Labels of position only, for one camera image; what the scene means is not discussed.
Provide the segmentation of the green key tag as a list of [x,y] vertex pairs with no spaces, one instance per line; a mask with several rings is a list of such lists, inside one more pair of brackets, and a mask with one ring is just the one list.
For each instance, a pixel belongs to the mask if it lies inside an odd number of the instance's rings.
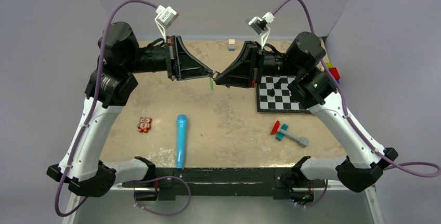
[[214,80],[210,77],[210,89],[211,91],[214,90]]

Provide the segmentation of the metal keyring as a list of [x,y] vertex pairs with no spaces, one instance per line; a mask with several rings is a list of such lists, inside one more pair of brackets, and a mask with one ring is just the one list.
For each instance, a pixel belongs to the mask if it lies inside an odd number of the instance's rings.
[[215,80],[217,80],[217,78],[218,78],[220,75],[221,75],[221,73],[216,71],[216,72],[213,73],[212,79],[215,81]]

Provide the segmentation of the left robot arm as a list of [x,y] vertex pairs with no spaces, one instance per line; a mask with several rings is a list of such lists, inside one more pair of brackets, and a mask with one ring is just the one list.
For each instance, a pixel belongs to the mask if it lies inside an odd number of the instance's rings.
[[75,137],[62,161],[47,170],[50,178],[84,197],[101,197],[112,186],[130,181],[142,187],[154,183],[155,165],[146,158],[137,156],[124,162],[100,159],[114,121],[138,84],[135,74],[165,71],[171,80],[178,81],[213,75],[178,35],[140,47],[132,27],[116,22],[110,24],[98,45],[105,49],[102,69],[90,76]]

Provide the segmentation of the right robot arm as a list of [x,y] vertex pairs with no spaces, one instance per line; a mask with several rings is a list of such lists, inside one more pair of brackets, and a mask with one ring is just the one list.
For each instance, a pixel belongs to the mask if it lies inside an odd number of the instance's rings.
[[215,78],[217,85],[255,88],[263,76],[293,76],[288,90],[295,101],[318,117],[346,152],[345,157],[301,158],[292,168],[293,182],[304,186],[311,180],[338,180],[348,189],[361,192],[378,181],[398,154],[361,138],[366,130],[343,106],[331,77],[317,68],[326,52],[315,34],[297,35],[287,51],[266,51],[262,45],[247,41],[239,56]]

